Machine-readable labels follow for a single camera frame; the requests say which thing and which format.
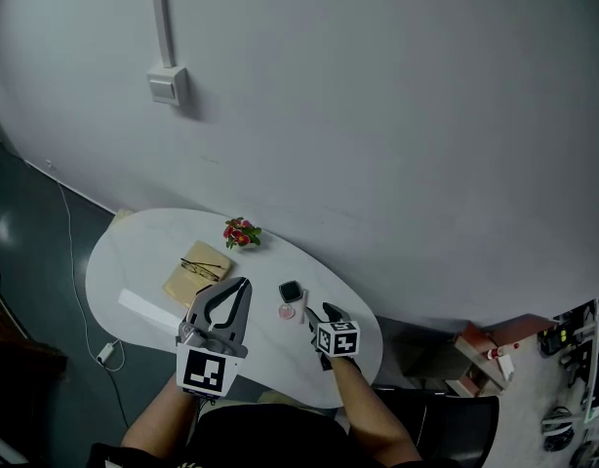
chair backrest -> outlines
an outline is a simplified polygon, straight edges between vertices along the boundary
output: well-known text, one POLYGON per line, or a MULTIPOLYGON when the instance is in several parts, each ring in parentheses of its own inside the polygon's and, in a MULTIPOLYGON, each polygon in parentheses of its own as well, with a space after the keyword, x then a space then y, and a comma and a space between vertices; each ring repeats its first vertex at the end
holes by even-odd
POLYGON ((481 468, 499 423, 499 399, 465 399, 420 394, 415 390, 377 390, 406 426, 423 459, 453 459, 461 468, 481 468))

black shirt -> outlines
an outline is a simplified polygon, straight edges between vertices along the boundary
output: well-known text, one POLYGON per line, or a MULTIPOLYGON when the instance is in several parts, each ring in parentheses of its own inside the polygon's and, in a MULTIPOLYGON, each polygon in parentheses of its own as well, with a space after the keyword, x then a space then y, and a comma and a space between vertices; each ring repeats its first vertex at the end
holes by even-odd
MULTIPOLYGON (((380 467, 331 418, 282 405, 216 409, 198 421, 192 439, 172 460, 133 448, 95 444, 88 468, 104 461, 124 468, 219 467, 380 467)), ((405 468, 458 468, 455 461, 432 460, 405 468)))

white wall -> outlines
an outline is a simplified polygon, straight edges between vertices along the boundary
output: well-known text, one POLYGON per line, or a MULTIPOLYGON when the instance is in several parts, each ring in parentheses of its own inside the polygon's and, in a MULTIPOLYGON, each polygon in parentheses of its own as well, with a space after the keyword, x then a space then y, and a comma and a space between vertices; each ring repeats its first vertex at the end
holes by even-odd
POLYGON ((0 0, 0 124, 112 208, 245 215, 383 316, 599 293, 599 0, 0 0))

red object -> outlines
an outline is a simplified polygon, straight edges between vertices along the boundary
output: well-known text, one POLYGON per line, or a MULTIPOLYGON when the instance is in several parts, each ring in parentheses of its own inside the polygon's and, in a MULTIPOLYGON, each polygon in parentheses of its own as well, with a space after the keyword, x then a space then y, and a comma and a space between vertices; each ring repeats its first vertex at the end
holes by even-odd
POLYGON ((486 357, 489 359, 498 359, 499 357, 506 355, 513 348, 518 347, 520 347, 520 345, 518 343, 514 343, 512 345, 503 345, 501 347, 493 348, 488 351, 486 357))
POLYGON ((239 245, 247 245, 250 243, 250 237, 246 236, 245 234, 241 234, 240 232, 237 236, 234 236, 234 239, 239 245))

small pink object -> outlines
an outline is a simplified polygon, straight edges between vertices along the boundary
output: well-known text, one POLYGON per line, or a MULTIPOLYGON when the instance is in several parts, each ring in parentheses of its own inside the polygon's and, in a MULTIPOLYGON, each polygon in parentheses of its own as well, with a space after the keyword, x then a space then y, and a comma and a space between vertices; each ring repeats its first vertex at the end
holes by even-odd
POLYGON ((296 315, 296 309, 288 303, 283 303, 278 309, 278 315, 280 319, 293 319, 293 316, 296 315))
POLYGON ((516 349, 519 346, 520 345, 518 343, 514 343, 511 345, 503 345, 498 348, 493 348, 492 350, 488 351, 488 354, 486 354, 486 357, 488 357, 488 359, 490 359, 490 360, 498 359, 499 357, 506 355, 510 350, 516 349))

